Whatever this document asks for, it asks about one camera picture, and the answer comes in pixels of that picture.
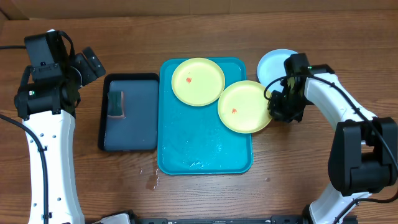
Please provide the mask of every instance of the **yellow plate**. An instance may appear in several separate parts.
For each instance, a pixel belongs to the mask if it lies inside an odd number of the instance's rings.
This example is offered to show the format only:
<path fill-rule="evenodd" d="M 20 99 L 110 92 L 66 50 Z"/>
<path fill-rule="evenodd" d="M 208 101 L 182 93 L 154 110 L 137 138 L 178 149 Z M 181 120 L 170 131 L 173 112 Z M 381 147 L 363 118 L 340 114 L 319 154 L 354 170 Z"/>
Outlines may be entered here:
<path fill-rule="evenodd" d="M 182 62 L 172 77 L 175 96 L 191 106 L 205 106 L 216 101 L 224 87 L 222 69 L 205 58 L 191 58 Z"/>
<path fill-rule="evenodd" d="M 258 82 L 236 82 L 221 94 L 218 100 L 218 116 L 229 129 L 237 133 L 260 131 L 271 121 L 266 88 Z"/>

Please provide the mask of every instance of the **plate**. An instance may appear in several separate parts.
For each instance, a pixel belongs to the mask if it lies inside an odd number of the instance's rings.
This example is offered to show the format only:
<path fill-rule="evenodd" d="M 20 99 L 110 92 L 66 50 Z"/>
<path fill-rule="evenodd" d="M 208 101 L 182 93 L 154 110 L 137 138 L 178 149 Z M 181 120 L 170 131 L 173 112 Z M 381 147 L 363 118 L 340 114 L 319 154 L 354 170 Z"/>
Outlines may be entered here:
<path fill-rule="evenodd" d="M 266 88 L 258 82 L 236 82 L 221 94 L 218 116 L 225 126 L 237 133 L 260 131 L 271 121 L 264 98 Z"/>
<path fill-rule="evenodd" d="M 191 106 L 205 106 L 216 101 L 225 87 L 222 69 L 206 58 L 191 58 L 173 72 L 175 96 Z"/>
<path fill-rule="evenodd" d="M 260 83 L 267 86 L 275 79 L 286 76 L 284 62 L 292 54 L 297 54 L 297 52 L 288 49 L 277 49 L 263 56 L 257 67 L 257 76 Z M 269 88 L 270 92 L 274 90 L 282 92 L 283 87 L 275 83 Z"/>

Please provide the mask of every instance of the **white plate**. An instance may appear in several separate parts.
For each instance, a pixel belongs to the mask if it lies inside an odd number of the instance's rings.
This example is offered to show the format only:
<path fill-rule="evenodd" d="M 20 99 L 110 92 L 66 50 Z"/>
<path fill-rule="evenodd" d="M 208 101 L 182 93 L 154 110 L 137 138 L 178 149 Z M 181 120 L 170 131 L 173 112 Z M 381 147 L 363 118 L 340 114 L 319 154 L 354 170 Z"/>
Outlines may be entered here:
<path fill-rule="evenodd" d="M 297 52 L 288 49 L 277 49 L 264 55 L 257 67 L 257 76 L 260 83 L 266 87 L 275 79 L 286 76 L 284 62 L 292 54 L 297 54 Z M 282 92 L 283 87 L 277 82 L 269 88 L 270 92 L 274 90 Z"/>

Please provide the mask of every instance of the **wood grain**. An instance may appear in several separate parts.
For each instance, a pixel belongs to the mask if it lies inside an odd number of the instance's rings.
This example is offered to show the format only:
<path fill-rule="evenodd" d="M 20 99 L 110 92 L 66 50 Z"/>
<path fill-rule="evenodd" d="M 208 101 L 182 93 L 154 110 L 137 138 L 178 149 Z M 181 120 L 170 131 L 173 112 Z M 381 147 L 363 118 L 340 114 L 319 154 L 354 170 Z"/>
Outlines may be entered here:
<path fill-rule="evenodd" d="M 398 9 L 396 0 L 2 0 L 1 5 L 10 19 Z"/>
<path fill-rule="evenodd" d="M 169 58 L 237 57 L 248 78 L 257 80 L 258 61 L 268 51 L 306 52 L 312 64 L 334 68 L 363 106 L 398 119 L 397 11 L 6 21 L 0 45 L 23 44 L 25 36 L 51 28 L 66 31 L 78 50 L 92 46 L 108 74 L 158 73 Z M 0 62 L 0 113 L 17 119 L 13 100 L 29 59 L 24 50 L 3 50 Z M 306 108 L 301 123 L 272 122 L 253 134 L 254 164 L 242 175 L 168 176 L 157 171 L 155 152 L 101 152 L 96 143 L 103 79 L 80 91 L 77 109 L 75 173 L 86 218 L 126 209 L 165 218 L 299 214 L 329 183 L 333 131 L 314 106 Z M 0 130 L 0 223 L 26 223 L 27 143 L 10 124 L 0 122 Z M 386 198 L 395 189 L 375 197 Z M 398 203 L 363 203 L 353 213 L 361 223 L 396 223 L 397 209 Z"/>

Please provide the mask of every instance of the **wooden table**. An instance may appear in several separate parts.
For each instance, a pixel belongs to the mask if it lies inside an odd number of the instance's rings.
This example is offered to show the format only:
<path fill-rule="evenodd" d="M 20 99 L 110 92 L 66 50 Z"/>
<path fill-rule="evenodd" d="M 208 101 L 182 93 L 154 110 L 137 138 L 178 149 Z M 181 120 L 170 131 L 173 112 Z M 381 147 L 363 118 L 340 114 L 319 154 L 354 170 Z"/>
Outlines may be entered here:
<path fill-rule="evenodd" d="M 397 11 L 7 21 L 0 45 L 23 44 L 25 36 L 51 28 L 66 31 L 77 50 L 91 46 L 108 74 L 158 73 L 169 58 L 238 57 L 248 78 L 257 80 L 257 64 L 268 51 L 305 52 L 311 64 L 334 68 L 367 109 L 398 120 Z M 0 113 L 19 119 L 13 102 L 28 56 L 25 50 L 2 50 L 0 63 Z M 301 123 L 273 122 L 253 134 L 254 164 L 242 175 L 168 176 L 158 170 L 156 152 L 102 152 L 96 144 L 103 80 L 80 91 L 77 109 L 75 174 L 86 218 L 126 209 L 165 218 L 299 214 L 329 183 L 334 132 L 314 106 L 305 109 Z M 0 223 L 27 223 L 26 138 L 3 121 L 0 130 Z M 390 197 L 395 190 L 375 197 Z M 360 223 L 396 223 L 397 209 L 398 202 L 362 203 L 353 213 Z"/>

